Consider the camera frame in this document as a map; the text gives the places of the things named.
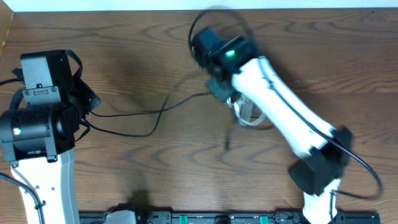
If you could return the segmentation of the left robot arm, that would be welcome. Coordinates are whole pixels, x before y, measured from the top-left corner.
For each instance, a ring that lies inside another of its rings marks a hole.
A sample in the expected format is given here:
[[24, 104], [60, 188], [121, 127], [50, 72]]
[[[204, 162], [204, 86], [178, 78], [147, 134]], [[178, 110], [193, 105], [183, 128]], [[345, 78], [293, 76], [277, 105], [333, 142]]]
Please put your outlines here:
[[72, 50], [21, 55], [14, 73], [24, 87], [1, 115], [2, 156], [19, 187], [29, 223], [79, 223], [75, 195], [75, 133], [101, 100], [81, 79]]

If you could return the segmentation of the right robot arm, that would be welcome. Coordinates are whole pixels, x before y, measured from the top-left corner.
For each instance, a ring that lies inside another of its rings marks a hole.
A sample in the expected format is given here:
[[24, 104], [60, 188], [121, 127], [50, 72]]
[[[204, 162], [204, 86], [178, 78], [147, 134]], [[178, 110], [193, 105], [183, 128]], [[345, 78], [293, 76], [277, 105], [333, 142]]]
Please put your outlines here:
[[338, 190], [351, 150], [353, 135], [310, 110], [260, 55], [255, 43], [244, 37], [223, 40], [206, 27], [188, 36], [190, 51], [198, 65], [207, 69], [218, 86], [231, 93], [215, 95], [225, 100], [240, 94], [253, 102], [274, 124], [299, 160], [288, 173], [303, 191], [303, 215], [309, 223], [332, 223], [337, 215], [334, 194]]

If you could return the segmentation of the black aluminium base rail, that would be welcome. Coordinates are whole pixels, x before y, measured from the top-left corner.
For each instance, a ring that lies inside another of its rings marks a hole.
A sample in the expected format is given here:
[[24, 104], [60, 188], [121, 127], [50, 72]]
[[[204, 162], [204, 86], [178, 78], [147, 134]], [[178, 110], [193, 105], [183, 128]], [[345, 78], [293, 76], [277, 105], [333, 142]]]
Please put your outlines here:
[[80, 212], [81, 223], [101, 224], [308, 224], [297, 210], [268, 212], [189, 212], [170, 207], [146, 210], [120, 203], [105, 212]]

